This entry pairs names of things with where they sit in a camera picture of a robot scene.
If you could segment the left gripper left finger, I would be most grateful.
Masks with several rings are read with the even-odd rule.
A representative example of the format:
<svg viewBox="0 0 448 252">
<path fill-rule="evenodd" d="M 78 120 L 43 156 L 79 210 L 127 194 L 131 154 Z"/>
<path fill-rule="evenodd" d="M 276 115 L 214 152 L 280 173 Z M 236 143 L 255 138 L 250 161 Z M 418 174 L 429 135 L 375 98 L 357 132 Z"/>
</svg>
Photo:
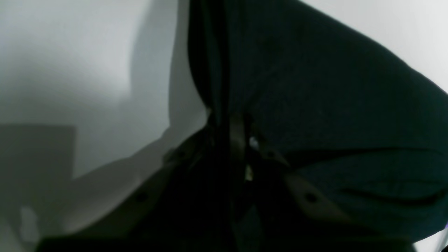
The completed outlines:
<svg viewBox="0 0 448 252">
<path fill-rule="evenodd" d="M 44 239 L 37 252 L 223 251 L 219 134 L 208 123 L 117 208 L 70 236 Z"/>
</svg>

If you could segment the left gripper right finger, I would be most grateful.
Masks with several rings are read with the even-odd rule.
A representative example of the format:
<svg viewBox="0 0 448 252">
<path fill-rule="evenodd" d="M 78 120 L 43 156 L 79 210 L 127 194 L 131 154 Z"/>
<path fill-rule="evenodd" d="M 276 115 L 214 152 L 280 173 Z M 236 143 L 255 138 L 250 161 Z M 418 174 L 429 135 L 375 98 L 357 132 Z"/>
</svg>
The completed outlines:
<svg viewBox="0 0 448 252">
<path fill-rule="evenodd" d="M 233 214 L 245 183 L 262 229 L 260 252 L 414 252 L 405 238 L 382 236 L 353 221 L 271 148 L 243 116 L 229 118 Z"/>
</svg>

